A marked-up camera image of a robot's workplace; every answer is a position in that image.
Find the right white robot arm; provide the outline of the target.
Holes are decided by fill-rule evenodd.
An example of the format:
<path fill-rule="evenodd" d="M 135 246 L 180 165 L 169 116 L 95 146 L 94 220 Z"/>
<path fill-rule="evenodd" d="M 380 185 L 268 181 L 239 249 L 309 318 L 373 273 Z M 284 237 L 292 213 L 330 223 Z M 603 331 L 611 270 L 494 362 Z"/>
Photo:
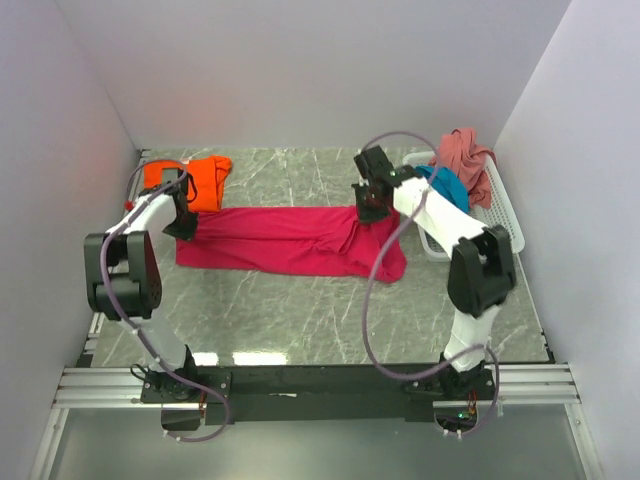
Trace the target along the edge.
<path fill-rule="evenodd" d="M 507 230 L 489 227 L 461 211 L 432 186 L 437 177 L 426 178 L 413 167 L 394 167 L 378 145 L 359 152 L 354 163 L 361 180 L 352 188 L 358 216 L 365 222 L 378 221 L 392 211 L 405 220 L 390 235 L 372 267 L 366 298 L 382 260 L 400 233 L 411 223 L 421 227 L 444 250 L 450 261 L 447 293 L 454 306 L 454 320 L 442 361 L 416 374 L 392 372 L 374 358 L 367 333 L 368 306 L 363 306 L 362 333 L 365 350 L 384 375 L 414 381 L 439 372 L 444 395 L 460 399 L 474 386 L 495 318 L 516 286 L 511 241 Z"/>

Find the magenta t shirt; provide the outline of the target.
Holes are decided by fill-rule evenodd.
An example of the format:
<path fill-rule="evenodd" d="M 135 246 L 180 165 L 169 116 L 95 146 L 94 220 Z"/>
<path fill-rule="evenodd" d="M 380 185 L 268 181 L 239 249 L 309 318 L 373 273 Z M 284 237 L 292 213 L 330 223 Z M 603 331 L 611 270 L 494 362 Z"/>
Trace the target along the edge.
<path fill-rule="evenodd" d="M 176 242 L 176 264 L 195 269 L 367 277 L 399 225 L 364 224 L 354 206 L 236 207 L 202 213 L 195 236 Z"/>

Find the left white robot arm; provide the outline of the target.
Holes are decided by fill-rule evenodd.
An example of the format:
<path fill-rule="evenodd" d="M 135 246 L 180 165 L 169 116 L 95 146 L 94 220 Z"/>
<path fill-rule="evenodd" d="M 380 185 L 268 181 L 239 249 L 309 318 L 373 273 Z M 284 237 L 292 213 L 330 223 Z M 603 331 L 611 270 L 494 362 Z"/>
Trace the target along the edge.
<path fill-rule="evenodd" d="M 189 347 L 159 312 L 162 280 L 153 241 L 194 238 L 198 214 L 189 210 L 189 193 L 196 191 L 186 165 L 172 160 L 160 183 L 141 190 L 122 220 L 87 235 L 83 245 L 90 308 L 136 338 L 149 363 L 144 380 L 179 402 L 197 395 L 200 378 Z"/>

